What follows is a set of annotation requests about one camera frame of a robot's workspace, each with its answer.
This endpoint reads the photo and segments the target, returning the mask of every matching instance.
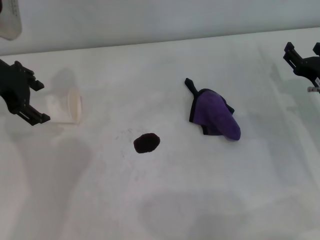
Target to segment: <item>black handle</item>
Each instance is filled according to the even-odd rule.
[[[198,94],[198,91],[194,85],[194,82],[191,79],[186,78],[184,81],[184,84],[190,90],[190,92],[193,94],[193,96],[196,96]]]

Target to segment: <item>white tabletop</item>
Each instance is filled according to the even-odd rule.
[[[6,56],[45,89],[82,94],[80,125],[29,126],[0,102],[2,240],[318,240],[320,95],[283,59],[320,28]],[[212,89],[242,136],[204,136]],[[160,145],[136,153],[155,133]]]

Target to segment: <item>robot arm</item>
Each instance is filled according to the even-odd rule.
[[[17,114],[32,126],[50,120],[48,115],[38,112],[29,104],[30,88],[39,91],[45,87],[36,80],[34,74],[18,61],[10,66],[0,60],[0,96],[10,113]]]
[[[284,59],[293,68],[294,74],[309,79],[315,87],[308,88],[308,92],[318,92],[320,87],[320,42],[313,51],[318,56],[302,58],[296,51],[295,46],[288,42],[285,46]]]

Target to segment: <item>purple fabric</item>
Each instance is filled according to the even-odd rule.
[[[205,135],[224,135],[234,141],[240,139],[240,127],[219,94],[208,89],[194,101],[190,121],[201,125]]]

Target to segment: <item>black fabric edge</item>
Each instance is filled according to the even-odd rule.
[[[206,91],[212,91],[212,90],[211,89],[207,89],[207,88],[201,89],[198,92],[198,94],[194,97],[193,102],[192,102],[192,106],[191,106],[189,122],[191,122],[191,123],[194,122],[194,117],[195,117],[195,112],[196,112],[196,104],[197,104],[198,97],[200,97],[200,95],[203,94]]]
[[[209,135],[208,128],[205,125],[201,125],[203,135]]]

